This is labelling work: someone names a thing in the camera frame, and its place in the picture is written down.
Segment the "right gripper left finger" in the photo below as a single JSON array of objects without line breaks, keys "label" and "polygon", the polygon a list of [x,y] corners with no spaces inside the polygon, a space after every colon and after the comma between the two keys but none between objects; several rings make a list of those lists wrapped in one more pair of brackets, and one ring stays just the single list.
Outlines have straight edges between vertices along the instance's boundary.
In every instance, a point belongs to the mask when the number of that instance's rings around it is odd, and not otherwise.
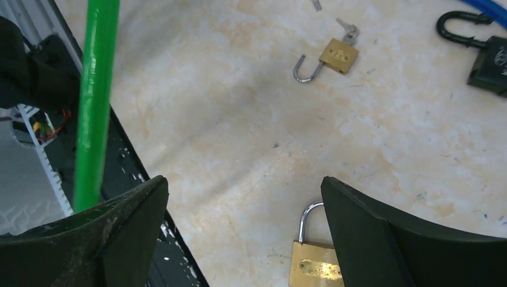
[{"label": "right gripper left finger", "polygon": [[1,237],[2,286],[144,286],[168,201],[156,176],[67,218]]}]

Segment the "large brass padlock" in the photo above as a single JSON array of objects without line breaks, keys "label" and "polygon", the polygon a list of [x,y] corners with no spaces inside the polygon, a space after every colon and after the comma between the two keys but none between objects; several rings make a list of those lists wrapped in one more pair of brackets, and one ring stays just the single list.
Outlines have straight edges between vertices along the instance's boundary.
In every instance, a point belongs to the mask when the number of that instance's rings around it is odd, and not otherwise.
[{"label": "large brass padlock", "polygon": [[334,247],[305,241],[307,218],[311,211],[322,206],[322,201],[312,203],[304,209],[301,215],[298,238],[292,246],[288,283],[291,287],[344,286]]}]

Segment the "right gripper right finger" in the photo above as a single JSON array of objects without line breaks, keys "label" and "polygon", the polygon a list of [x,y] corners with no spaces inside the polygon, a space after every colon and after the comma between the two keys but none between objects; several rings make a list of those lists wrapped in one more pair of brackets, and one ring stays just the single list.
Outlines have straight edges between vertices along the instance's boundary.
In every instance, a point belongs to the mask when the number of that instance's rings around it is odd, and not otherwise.
[{"label": "right gripper right finger", "polygon": [[333,177],[320,189],[346,286],[506,285],[506,239],[421,219]]}]

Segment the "green cable lock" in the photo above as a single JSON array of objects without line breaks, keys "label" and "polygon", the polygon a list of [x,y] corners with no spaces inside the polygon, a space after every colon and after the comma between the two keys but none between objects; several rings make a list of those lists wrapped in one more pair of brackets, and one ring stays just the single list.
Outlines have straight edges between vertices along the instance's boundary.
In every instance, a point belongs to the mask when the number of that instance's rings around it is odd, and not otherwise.
[{"label": "green cable lock", "polygon": [[89,1],[77,130],[74,212],[98,204],[105,168],[119,1]]}]

